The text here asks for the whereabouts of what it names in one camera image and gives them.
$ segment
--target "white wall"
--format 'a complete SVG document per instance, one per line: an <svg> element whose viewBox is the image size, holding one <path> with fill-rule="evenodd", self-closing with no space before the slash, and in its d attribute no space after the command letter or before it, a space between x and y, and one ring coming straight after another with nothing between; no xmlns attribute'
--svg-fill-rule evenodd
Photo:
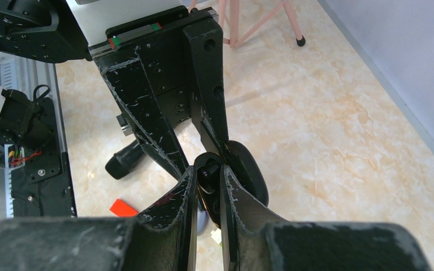
<svg viewBox="0 0 434 271"><path fill-rule="evenodd" d="M434 140L434 0L322 2Z"/></svg>

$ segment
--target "red wire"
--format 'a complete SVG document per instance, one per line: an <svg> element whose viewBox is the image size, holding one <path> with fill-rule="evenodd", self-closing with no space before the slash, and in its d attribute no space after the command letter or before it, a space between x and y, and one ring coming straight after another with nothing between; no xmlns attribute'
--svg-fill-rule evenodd
<svg viewBox="0 0 434 271"><path fill-rule="evenodd" d="M33 154L31 154L30 156L28 156L28 157L24 157L24 158L22 158L22 159L18 159L18 160L12 160L12 162L10 162L9 164L10 164L10 165L18 165L18 164L20 164L20 163L22 163L22 162L25 162L25 161L27 161L27 160L33 158L34 156L39 156L39 155L41 155L41 154L42 154L42 151L38 151L38 150L36 150L36 152L34 152Z"/></svg>

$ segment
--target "black rubber foot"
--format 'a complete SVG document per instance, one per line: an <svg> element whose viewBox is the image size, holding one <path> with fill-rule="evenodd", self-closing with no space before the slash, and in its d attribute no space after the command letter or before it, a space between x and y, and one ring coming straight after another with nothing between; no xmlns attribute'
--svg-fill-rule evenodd
<svg viewBox="0 0 434 271"><path fill-rule="evenodd" d="M302 39L301 40L296 39L296 41L297 41L297 45L299 47L302 47L303 45L305 45L305 37L303 35L302 35Z"/></svg>

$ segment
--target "marble floor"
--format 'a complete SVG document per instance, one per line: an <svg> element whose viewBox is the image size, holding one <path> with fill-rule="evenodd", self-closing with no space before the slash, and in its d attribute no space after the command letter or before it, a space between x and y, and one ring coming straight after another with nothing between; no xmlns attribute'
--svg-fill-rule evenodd
<svg viewBox="0 0 434 271"><path fill-rule="evenodd" d="M242 33L275 1L241 1ZM293 0L307 44L281 11L238 49L224 47L229 135L253 153L269 208L292 221L386 221L407 228L434 268L434 156L317 0ZM201 6L212 5L214 1ZM57 65L77 211L113 216L121 198L142 210L176 181L146 158L123 180L104 166L132 141L91 62ZM176 131L190 162L204 152L190 121ZM209 224L198 270L222 270Z"/></svg>

